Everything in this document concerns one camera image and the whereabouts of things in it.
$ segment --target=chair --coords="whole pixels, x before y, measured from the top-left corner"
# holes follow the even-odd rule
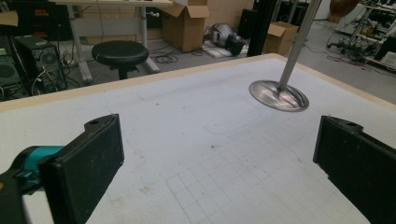
[[[134,41],[114,40],[93,46],[92,57],[110,68],[118,68],[119,78],[123,80],[129,71],[137,70],[136,66],[146,61],[149,51]]]

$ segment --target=silver disc base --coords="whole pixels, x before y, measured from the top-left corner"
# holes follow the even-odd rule
[[[308,108],[308,98],[302,92],[292,86],[281,91],[278,86],[275,81],[259,80],[250,84],[249,91],[256,100],[273,109],[298,112]]]

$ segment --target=desk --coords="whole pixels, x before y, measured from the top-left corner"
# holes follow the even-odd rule
[[[268,54],[1,103],[0,170],[119,113],[125,163],[88,223],[369,223],[312,162],[319,121],[357,122],[396,147],[396,106],[299,64],[290,85],[305,111],[257,102],[250,83],[284,66]],[[51,223],[44,192],[25,200],[33,223]]]
[[[92,75],[88,68],[87,62],[82,59],[82,49],[79,42],[80,36],[93,35],[124,35],[124,34],[141,34],[142,44],[146,47],[147,44],[147,21],[146,21],[146,7],[168,7],[172,6],[172,2],[168,0],[49,0],[58,5],[66,5],[69,14],[70,26],[73,32],[73,39],[76,44],[78,54],[78,68],[82,75],[82,80],[87,83],[92,82]],[[82,19],[76,18],[76,12],[73,6],[84,5],[111,5],[111,6],[136,6],[140,7],[140,19],[105,19],[102,18],[98,23],[96,19]],[[159,73],[158,66],[148,58],[145,64],[151,69],[152,73]]]

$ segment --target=floor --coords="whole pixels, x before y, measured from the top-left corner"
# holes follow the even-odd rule
[[[343,37],[343,35],[335,33],[332,30],[335,26],[336,24],[327,21],[314,21],[305,46],[300,53],[298,63],[313,68],[329,77],[338,79],[357,89],[371,93],[385,101],[396,104],[395,73],[389,71],[387,67],[378,66],[375,63],[367,63],[365,65],[347,63],[347,58],[340,54],[340,49],[336,47],[330,50],[326,49],[328,43],[338,42]],[[61,53],[63,49],[70,49],[70,46],[70,43],[62,43]],[[117,70],[112,71],[92,59],[91,47],[84,46],[84,59],[88,61],[93,76],[93,83],[91,85],[118,80]],[[148,50],[150,52],[150,58],[156,62],[162,72],[246,57],[246,54],[240,54],[236,57],[213,58],[203,51],[181,53],[161,40],[149,41]],[[130,73],[130,78],[149,74],[149,70],[145,67],[138,66],[138,68],[139,72],[134,71]],[[67,68],[65,72],[68,74],[69,89],[86,86],[86,83],[81,80],[79,71],[75,66],[70,65],[70,72]]]

